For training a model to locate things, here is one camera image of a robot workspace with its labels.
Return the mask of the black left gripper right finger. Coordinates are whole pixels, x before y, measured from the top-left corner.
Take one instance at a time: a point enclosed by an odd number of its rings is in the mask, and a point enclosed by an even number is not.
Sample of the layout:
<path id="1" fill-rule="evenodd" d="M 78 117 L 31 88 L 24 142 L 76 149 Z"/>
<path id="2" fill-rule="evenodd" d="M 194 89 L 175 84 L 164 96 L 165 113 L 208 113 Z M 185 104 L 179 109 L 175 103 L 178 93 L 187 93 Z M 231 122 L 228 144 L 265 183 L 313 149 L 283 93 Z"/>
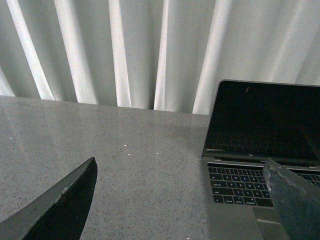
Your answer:
<path id="1" fill-rule="evenodd" d="M 271 158 L 263 177 L 280 221 L 292 240 L 320 238 L 320 189 Z"/>

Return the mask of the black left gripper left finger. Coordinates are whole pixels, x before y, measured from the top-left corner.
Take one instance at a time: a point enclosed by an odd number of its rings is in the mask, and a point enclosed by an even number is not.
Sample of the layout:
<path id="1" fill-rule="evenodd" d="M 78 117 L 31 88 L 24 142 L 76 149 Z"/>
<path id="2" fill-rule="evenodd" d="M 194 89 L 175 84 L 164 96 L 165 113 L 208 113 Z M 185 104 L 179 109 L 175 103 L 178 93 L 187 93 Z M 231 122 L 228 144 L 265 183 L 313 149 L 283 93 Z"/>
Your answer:
<path id="1" fill-rule="evenodd" d="M 98 167 L 91 157 L 0 224 L 2 240 L 78 240 L 92 204 Z"/>

